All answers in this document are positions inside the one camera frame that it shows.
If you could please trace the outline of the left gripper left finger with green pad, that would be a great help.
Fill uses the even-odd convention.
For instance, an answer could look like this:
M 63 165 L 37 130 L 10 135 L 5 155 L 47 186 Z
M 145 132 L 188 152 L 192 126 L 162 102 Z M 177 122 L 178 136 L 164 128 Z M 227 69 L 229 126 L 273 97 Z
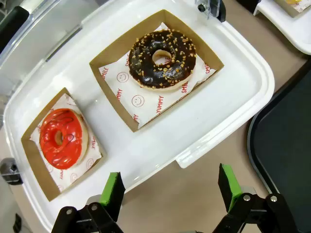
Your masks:
M 65 206 L 54 223 L 53 233 L 121 233 L 117 221 L 125 187 L 119 172 L 111 172 L 98 202 L 78 210 Z

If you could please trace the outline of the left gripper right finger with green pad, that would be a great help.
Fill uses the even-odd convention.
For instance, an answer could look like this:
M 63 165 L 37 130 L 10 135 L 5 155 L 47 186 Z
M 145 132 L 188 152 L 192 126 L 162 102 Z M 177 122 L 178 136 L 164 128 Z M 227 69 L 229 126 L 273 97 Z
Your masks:
M 243 192 L 229 165 L 219 165 L 218 185 L 227 214 L 215 233 L 241 233 L 247 224 L 255 224 L 262 233 L 296 233 L 294 217 L 279 193 L 266 198 Z

